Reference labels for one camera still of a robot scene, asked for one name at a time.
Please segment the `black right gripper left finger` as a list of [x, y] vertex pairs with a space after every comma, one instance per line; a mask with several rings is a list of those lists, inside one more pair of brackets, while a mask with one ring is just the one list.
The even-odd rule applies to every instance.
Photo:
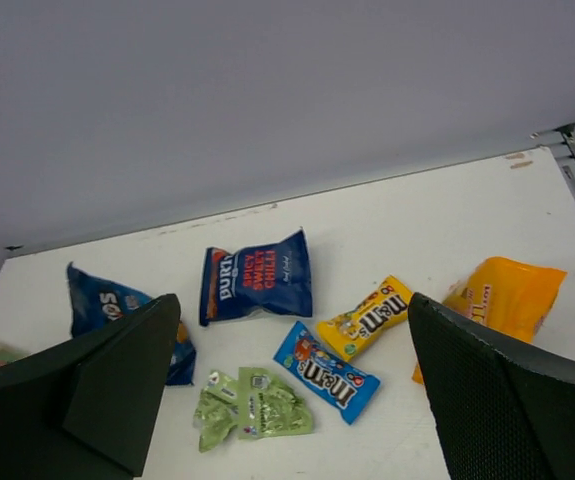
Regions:
[[0, 479], [142, 476], [180, 320], [166, 294], [0, 367]]

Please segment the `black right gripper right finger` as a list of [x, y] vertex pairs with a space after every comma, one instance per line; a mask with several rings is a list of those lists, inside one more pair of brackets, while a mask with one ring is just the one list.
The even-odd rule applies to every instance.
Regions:
[[416, 293], [408, 321], [453, 479], [575, 479], [575, 361]]

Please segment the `large orange snack bag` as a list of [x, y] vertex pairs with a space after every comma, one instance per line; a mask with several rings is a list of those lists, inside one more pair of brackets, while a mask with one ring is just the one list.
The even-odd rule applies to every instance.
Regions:
[[442, 304], [478, 324], [531, 343], [566, 276], [557, 268], [491, 257], [454, 283]]

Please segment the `yellow M&M's packet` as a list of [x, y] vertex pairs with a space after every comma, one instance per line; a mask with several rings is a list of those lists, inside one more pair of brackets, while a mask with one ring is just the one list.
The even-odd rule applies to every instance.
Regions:
[[407, 320], [412, 296], [405, 284], [388, 276], [353, 310], [318, 322], [316, 332], [339, 358], [351, 362], [387, 329]]

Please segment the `light blue M&M's packet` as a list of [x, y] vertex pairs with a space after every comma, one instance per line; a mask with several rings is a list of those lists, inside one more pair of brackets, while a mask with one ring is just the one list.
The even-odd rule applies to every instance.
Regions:
[[274, 361], [353, 425], [367, 408], [381, 380], [330, 353], [301, 321], [296, 321]]

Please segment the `green snack packet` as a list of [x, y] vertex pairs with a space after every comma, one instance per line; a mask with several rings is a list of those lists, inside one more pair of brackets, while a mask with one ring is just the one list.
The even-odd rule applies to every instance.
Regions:
[[208, 452], [234, 433], [241, 440], [311, 434], [314, 420], [305, 400], [272, 371], [241, 367], [232, 377], [210, 371], [194, 411], [198, 450]]

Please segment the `dark blue Burts crisps bag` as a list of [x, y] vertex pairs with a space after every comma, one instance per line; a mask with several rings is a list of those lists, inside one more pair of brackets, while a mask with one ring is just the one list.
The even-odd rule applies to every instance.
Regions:
[[305, 232], [236, 252], [206, 249], [199, 324], [236, 320], [257, 310], [310, 318], [313, 294]]

